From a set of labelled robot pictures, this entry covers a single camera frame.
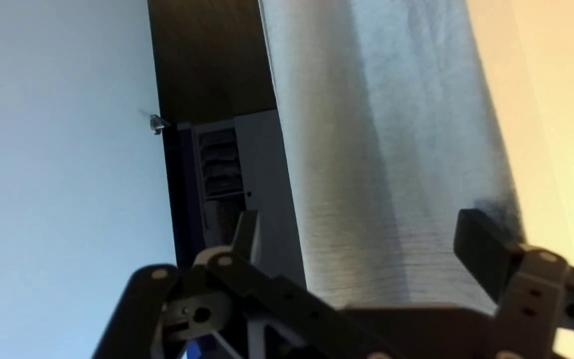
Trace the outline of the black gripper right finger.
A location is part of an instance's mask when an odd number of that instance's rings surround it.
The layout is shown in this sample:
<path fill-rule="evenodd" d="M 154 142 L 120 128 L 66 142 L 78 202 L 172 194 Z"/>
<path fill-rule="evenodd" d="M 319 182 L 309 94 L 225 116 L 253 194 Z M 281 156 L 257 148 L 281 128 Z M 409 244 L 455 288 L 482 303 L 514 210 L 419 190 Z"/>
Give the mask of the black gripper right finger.
<path fill-rule="evenodd" d="M 496 303 L 490 319 L 494 359 L 562 359 L 556 331 L 574 333 L 574 266 L 502 230 L 480 210 L 461 210 L 455 254 Z"/>

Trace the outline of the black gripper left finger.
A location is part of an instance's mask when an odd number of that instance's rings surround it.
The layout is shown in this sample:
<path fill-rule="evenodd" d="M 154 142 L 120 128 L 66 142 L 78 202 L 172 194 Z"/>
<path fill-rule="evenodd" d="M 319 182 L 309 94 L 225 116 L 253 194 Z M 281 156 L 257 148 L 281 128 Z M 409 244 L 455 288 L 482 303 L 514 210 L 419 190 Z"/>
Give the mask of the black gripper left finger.
<path fill-rule="evenodd" d="M 94 359 L 180 359 L 213 337 L 235 359 L 395 359 L 395 349 L 355 319 L 257 258 L 259 214 L 243 212 L 231 246 L 203 250 L 189 272 L 138 270 Z"/>

